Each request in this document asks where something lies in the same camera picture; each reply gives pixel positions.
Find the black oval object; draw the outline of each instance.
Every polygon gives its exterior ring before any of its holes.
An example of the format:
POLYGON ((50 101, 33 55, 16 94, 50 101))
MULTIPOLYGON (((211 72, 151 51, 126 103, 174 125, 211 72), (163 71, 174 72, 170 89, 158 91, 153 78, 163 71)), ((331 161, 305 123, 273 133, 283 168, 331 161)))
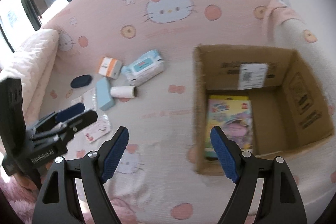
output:
POLYGON ((81 75, 81 76, 78 76, 75 79, 73 79, 71 81, 70 86, 73 89, 76 89, 76 88, 81 88, 81 87, 86 86, 86 85, 90 85, 91 82, 92 82, 92 76, 91 75, 81 75))

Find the silver screw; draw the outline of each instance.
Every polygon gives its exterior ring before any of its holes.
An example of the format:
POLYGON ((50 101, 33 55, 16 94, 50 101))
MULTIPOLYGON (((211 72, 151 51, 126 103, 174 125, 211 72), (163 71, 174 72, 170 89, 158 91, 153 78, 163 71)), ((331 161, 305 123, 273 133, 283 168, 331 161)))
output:
POLYGON ((251 156, 251 153, 249 151, 243 151, 242 155, 245 158, 249 158, 251 156))
POLYGON ((55 159, 55 163, 57 163, 57 164, 61 163, 62 161, 63 161, 63 158, 62 158, 62 157, 57 157, 57 158, 55 159))
POLYGON ((89 152, 88 156, 89 156, 89 158, 96 157, 97 156, 97 151, 91 151, 91 152, 89 152))
POLYGON ((278 162, 278 163, 283 163, 285 160, 283 159, 283 158, 281 158, 281 157, 277 157, 276 158, 276 161, 278 162))

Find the blue rubber pad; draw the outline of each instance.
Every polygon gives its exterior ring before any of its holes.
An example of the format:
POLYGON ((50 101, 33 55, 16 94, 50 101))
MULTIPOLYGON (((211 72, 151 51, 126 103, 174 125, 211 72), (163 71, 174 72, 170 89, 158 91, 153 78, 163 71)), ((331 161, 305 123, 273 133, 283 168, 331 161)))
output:
POLYGON ((234 183, 238 183, 239 175, 236 171, 236 162, 222 138, 214 128, 211 129, 210 140, 226 177, 231 179, 234 183))
POLYGON ((125 128, 112 146, 107 157, 105 158, 104 171, 100 177, 103 183, 107 182, 108 179, 113 177, 114 172, 117 169, 119 161, 128 144, 128 137, 129 133, 128 130, 125 128))
POLYGON ((84 110, 85 110, 84 104, 82 104, 82 103, 75 104, 71 107, 68 107, 65 110, 60 111, 56 115, 55 121, 56 122, 65 122, 65 121, 71 119, 72 117, 75 117, 78 114, 83 113, 84 110))

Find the white cylinder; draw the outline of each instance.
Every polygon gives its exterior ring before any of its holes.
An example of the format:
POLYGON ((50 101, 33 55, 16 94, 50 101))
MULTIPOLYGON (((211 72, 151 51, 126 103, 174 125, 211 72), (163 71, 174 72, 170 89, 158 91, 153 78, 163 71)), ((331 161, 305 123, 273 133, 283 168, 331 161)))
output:
POLYGON ((110 94, 115 98, 134 98, 138 95, 136 86, 113 86, 110 94))

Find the open cardboard box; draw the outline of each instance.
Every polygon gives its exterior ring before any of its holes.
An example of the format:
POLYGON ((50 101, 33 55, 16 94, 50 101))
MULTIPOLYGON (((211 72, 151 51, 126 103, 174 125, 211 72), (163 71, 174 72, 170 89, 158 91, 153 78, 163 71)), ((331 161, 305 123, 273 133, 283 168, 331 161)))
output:
POLYGON ((334 134, 322 89, 296 50, 237 45, 201 45, 194 50, 196 171, 222 175, 218 161, 204 157, 207 100, 211 94, 248 95, 253 116, 253 154, 285 159, 324 144, 334 134), (237 90, 240 65, 267 63, 262 88, 237 90))

